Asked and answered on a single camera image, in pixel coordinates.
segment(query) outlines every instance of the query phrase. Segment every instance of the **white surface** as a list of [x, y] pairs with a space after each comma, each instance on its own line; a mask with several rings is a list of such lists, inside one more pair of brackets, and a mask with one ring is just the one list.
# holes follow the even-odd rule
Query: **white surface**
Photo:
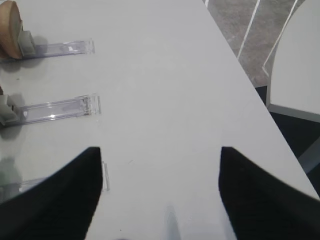
[[18, 6], [36, 44], [37, 35], [49, 43], [94, 40], [93, 55], [31, 60], [0, 73], [3, 90], [21, 93], [26, 104], [100, 94], [101, 116], [24, 126], [0, 142], [2, 158], [15, 159], [23, 180], [101, 147], [111, 190], [100, 198], [88, 240], [169, 239], [173, 210], [182, 239], [232, 239], [218, 190], [222, 145], [317, 197], [201, 1]]
[[279, 42], [269, 84], [269, 110], [320, 122], [320, 1], [305, 1]]

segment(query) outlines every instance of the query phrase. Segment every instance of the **floor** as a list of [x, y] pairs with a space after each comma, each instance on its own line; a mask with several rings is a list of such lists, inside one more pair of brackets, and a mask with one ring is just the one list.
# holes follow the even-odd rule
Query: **floor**
[[202, 0], [255, 87], [268, 84], [277, 39], [305, 0]]

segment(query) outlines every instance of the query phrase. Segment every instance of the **table top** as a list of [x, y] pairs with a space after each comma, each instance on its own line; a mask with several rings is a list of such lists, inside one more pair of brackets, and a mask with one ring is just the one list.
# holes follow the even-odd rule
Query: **table top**
[[320, 1], [305, 1], [279, 41], [268, 86], [272, 112], [320, 122]]
[[17, 104], [100, 95], [101, 115], [8, 128], [0, 140], [1, 159], [24, 181], [101, 147], [110, 191], [87, 239], [167, 239], [170, 212], [182, 239], [230, 239], [218, 190], [221, 146], [317, 198], [201, 1], [17, 3], [36, 44], [94, 40], [95, 54], [6, 64], [0, 72]]

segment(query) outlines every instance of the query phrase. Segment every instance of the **white table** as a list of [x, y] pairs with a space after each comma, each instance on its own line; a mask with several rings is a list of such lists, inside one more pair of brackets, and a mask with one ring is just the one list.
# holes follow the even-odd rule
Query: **white table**
[[49, 43], [94, 40], [93, 55], [26, 61], [0, 73], [4, 91], [21, 93], [26, 104], [101, 96], [102, 115], [23, 126], [0, 142], [23, 180], [101, 147], [111, 190], [101, 195], [88, 240], [169, 239], [172, 209], [182, 239], [232, 238], [218, 190], [223, 145], [317, 198], [201, 1], [18, 5], [24, 28]]
[[320, 1], [305, 1], [278, 44], [267, 105], [271, 112], [320, 122]]

